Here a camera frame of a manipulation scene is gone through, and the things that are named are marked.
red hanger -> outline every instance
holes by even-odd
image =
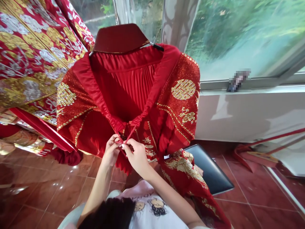
[[[93,51],[126,53],[147,44],[164,51],[163,47],[150,42],[136,24],[122,24],[99,29]]]

black hair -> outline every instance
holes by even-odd
[[[130,198],[109,198],[86,216],[78,229],[128,229],[135,206],[136,202]]]
[[[155,216],[161,216],[161,215],[165,215],[166,214],[166,211],[163,207],[161,208],[156,208],[154,205],[152,205],[152,211],[153,211],[153,214]]]

glass window pane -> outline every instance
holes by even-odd
[[[153,43],[161,42],[163,0],[130,0],[136,24]]]
[[[92,35],[100,28],[116,25],[112,0],[70,0]]]
[[[303,67],[302,69],[300,69],[298,72],[305,72],[305,67]]]
[[[304,0],[201,0],[186,53],[201,80],[260,77],[304,37]]]

black chair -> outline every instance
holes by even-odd
[[[212,195],[230,191],[234,185],[215,161],[204,151],[201,145],[196,144],[184,149],[194,156],[195,164],[203,170],[203,179]]]

woman's right hand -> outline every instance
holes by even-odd
[[[149,173],[149,169],[152,168],[147,161],[145,146],[131,138],[122,144],[122,149],[125,150],[127,158],[134,170],[145,179]]]

